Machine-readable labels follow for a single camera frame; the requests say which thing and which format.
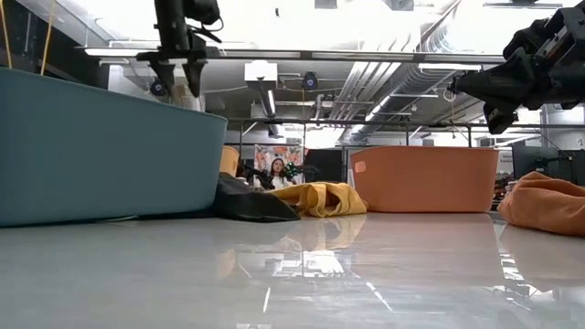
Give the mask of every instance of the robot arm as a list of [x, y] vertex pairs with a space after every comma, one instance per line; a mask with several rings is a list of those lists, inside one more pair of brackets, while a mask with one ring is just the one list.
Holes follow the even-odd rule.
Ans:
[[506, 62], [456, 77], [449, 89], [485, 101], [490, 133], [502, 133], [519, 106], [538, 110], [560, 103], [569, 110], [585, 100], [585, 0], [517, 31], [504, 49]]
[[[221, 19], [217, 0], [154, 0], [161, 46], [158, 51], [144, 52], [136, 56], [146, 60], [161, 80], [167, 94], [175, 85], [175, 64], [169, 59], [186, 58], [183, 65], [189, 89], [193, 96], [200, 96], [201, 71], [207, 63], [207, 44], [199, 35], [220, 43], [204, 25], [212, 25]], [[192, 27], [186, 18], [201, 22], [202, 27]]]

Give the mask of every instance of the glossy floor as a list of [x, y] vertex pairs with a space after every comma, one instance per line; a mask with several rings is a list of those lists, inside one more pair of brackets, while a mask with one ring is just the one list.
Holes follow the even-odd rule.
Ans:
[[2, 229], [0, 327], [585, 328], [585, 239], [487, 215]]

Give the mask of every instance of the orange cloth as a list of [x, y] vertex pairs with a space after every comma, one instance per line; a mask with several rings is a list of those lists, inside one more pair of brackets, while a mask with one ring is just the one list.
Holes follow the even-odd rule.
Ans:
[[585, 188], [561, 179], [525, 175], [497, 210], [512, 225], [585, 237]]

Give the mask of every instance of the yellow cloth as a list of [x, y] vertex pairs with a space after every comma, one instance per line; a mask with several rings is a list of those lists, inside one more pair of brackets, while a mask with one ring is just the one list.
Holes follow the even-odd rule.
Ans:
[[367, 212], [367, 204], [345, 183], [308, 183], [271, 191], [280, 200], [299, 207], [302, 215], [318, 218]]

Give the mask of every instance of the sticker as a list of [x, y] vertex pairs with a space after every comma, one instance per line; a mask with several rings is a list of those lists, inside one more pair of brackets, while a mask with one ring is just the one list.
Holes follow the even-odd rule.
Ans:
[[363, 173], [366, 171], [366, 162], [365, 161], [360, 161], [358, 163], [356, 163], [356, 173]]

